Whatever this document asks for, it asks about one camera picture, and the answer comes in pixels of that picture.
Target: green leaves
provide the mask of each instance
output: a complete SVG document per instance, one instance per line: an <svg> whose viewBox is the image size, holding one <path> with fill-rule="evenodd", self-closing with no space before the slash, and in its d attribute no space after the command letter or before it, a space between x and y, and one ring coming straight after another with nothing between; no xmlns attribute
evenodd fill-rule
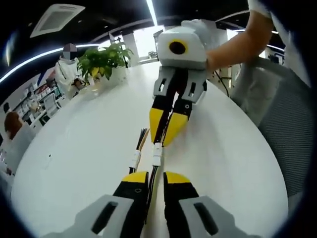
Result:
<svg viewBox="0 0 317 238"><path fill-rule="evenodd" d="M108 80L112 75L112 68L125 66L126 61L131 60L133 52L130 49L123 49L123 42L113 43L104 50L98 51L97 48L91 48L79 58L78 68L82 70L82 75L87 80L89 74L94 68L99 68L99 74L105 76Z"/></svg>

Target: human arm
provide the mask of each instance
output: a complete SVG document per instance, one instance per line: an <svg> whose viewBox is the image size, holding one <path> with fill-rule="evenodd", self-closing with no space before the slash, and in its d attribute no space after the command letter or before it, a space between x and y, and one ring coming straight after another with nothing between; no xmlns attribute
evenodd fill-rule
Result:
<svg viewBox="0 0 317 238"><path fill-rule="evenodd" d="M272 30L273 22L270 18L250 10L249 21L244 32L207 52L209 71L247 62L258 56L269 43Z"/></svg>

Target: potted plant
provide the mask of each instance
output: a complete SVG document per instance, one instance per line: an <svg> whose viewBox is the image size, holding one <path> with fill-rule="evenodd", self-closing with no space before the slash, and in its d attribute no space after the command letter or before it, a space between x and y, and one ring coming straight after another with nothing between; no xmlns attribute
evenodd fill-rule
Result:
<svg viewBox="0 0 317 238"><path fill-rule="evenodd" d="M133 54L130 49L123 49L123 45L121 42L101 49L87 49L78 62L78 68L85 80L88 81L90 77L94 80L102 77L111 80L116 69L125 67L124 58L130 60L130 55Z"/></svg>
<svg viewBox="0 0 317 238"><path fill-rule="evenodd" d="M154 58L157 58L158 55L157 55L157 53L156 53L155 51L150 51L150 52L149 52L149 57L150 57L151 59L154 59Z"/></svg>

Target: white connector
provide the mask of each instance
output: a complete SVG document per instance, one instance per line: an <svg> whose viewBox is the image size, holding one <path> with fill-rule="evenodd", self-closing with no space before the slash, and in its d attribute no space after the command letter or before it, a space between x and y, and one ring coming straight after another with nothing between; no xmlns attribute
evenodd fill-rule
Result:
<svg viewBox="0 0 317 238"><path fill-rule="evenodd" d="M138 168L138 165L139 165L139 162L140 162L140 159L141 159L141 151L136 150L136 151L134 152L134 157L133 157L133 159L131 160L129 167L130 167L130 168L137 169L137 168Z"/></svg>
<svg viewBox="0 0 317 238"><path fill-rule="evenodd" d="M162 143L155 143L153 147L153 166L160 166L162 156Z"/></svg>

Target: white sleeve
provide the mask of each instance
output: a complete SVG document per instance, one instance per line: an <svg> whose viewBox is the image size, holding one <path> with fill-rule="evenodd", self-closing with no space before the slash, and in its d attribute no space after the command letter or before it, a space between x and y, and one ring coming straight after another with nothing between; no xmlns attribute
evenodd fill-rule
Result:
<svg viewBox="0 0 317 238"><path fill-rule="evenodd" d="M272 18L271 13L259 0L248 0L249 9L256 11L267 18Z"/></svg>

